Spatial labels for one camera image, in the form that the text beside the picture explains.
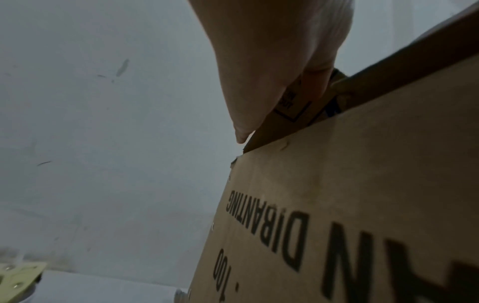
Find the torn cardboard edge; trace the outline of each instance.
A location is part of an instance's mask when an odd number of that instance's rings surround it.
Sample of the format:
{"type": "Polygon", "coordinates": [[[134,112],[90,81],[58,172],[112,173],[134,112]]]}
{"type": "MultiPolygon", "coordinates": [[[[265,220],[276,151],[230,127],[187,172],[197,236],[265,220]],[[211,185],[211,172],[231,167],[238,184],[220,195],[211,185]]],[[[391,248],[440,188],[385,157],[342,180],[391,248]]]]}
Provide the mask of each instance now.
{"type": "Polygon", "coordinates": [[[332,84],[318,101],[294,100],[298,90],[296,81],[251,136],[243,152],[279,140],[476,54],[479,7],[473,4],[463,12],[460,18],[453,16],[419,40],[351,77],[340,72],[333,74],[332,84]]]}

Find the dark scuff mark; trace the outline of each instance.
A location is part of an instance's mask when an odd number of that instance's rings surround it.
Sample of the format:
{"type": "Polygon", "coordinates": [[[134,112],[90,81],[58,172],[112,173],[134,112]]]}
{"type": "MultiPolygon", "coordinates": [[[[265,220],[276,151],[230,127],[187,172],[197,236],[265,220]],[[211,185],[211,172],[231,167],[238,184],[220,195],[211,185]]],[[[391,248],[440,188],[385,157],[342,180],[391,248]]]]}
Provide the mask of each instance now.
{"type": "Polygon", "coordinates": [[[125,59],[125,61],[123,61],[123,64],[121,65],[121,67],[116,72],[117,77],[121,76],[124,72],[126,72],[126,69],[128,68],[128,63],[129,62],[130,62],[129,59],[125,59]]]}
{"type": "Polygon", "coordinates": [[[37,166],[40,166],[40,165],[43,165],[43,164],[47,164],[47,163],[50,163],[51,161],[46,161],[46,162],[43,162],[43,163],[40,163],[38,164],[37,166]]]}

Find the gray wall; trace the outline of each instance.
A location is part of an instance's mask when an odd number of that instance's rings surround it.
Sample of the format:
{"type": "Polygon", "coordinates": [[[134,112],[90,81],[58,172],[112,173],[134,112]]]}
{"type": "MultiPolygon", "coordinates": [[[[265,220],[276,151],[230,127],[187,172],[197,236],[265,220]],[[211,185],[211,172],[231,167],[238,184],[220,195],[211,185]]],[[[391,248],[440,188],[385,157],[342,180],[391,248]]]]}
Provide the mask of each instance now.
{"type": "MultiPolygon", "coordinates": [[[[337,66],[465,1],[358,0],[337,66]]],[[[240,151],[185,0],[0,2],[0,257],[187,287],[240,151]]]]}

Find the white wall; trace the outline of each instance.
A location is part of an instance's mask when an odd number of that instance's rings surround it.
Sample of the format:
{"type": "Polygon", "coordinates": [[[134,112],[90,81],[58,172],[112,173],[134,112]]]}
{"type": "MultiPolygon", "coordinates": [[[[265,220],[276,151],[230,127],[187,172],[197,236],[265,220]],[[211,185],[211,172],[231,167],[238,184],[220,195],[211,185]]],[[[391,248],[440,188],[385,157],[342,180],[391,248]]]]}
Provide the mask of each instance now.
{"type": "MultiPolygon", "coordinates": [[[[337,66],[471,2],[357,0],[337,66]]],[[[0,257],[187,287],[240,151],[186,0],[0,2],[0,257]]]]}

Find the bare skin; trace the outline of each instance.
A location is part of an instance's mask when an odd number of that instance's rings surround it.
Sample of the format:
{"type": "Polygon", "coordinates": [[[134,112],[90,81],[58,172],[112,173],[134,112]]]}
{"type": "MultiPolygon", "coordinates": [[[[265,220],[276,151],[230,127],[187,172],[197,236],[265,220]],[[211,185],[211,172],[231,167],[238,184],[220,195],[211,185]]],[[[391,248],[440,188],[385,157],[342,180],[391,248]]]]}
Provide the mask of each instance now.
{"type": "Polygon", "coordinates": [[[190,0],[216,54],[220,82],[244,143],[300,75],[319,99],[351,27],[354,0],[190,0]]]}

